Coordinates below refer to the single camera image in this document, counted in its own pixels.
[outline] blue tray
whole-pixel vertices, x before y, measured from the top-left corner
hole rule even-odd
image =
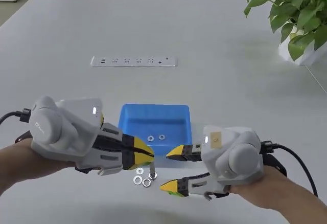
[[[165,156],[179,145],[192,144],[190,111],[187,105],[125,104],[119,119],[119,128],[139,137],[149,145],[156,156]]]

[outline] gray table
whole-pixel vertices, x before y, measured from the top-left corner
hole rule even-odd
[[[303,66],[281,61],[269,6],[245,19],[245,0],[30,0],[0,28],[0,114],[54,99],[100,97],[117,124],[125,103],[187,104],[193,139],[205,124],[248,126],[262,140],[293,148],[327,202],[326,93]],[[91,68],[92,56],[176,56],[173,68]],[[28,129],[0,127],[1,146]],[[297,161],[276,157],[309,188]],[[204,172],[159,168],[151,188],[135,172],[107,177],[72,169],[15,185],[0,201],[3,223],[286,223],[238,196],[208,202],[158,190],[172,178]]]

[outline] potted plant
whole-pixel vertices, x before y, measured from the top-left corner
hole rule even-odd
[[[327,53],[327,0],[247,0],[251,8],[272,3],[269,19],[273,32],[281,28],[279,54],[285,60],[310,65]]]

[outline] power outlet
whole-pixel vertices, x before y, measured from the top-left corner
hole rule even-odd
[[[106,58],[93,57],[93,67],[176,67],[175,57],[143,57],[143,58]]]

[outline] metal washer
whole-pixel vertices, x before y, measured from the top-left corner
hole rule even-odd
[[[154,137],[153,136],[148,136],[148,141],[150,141],[150,142],[154,141]]]
[[[139,176],[139,175],[135,176],[134,179],[133,179],[133,182],[134,182],[135,185],[141,185],[141,184],[143,183],[143,181],[144,181],[144,180],[143,180],[142,177]]]
[[[143,181],[142,181],[142,185],[144,187],[150,187],[151,186],[151,180],[149,178],[145,178]]]
[[[151,173],[149,173],[148,177],[149,177],[151,180],[155,180],[155,179],[157,179],[158,174],[157,174],[157,172],[155,173],[154,179],[151,177]]]
[[[137,168],[136,174],[142,175],[143,173],[144,173],[144,169],[143,168]]]

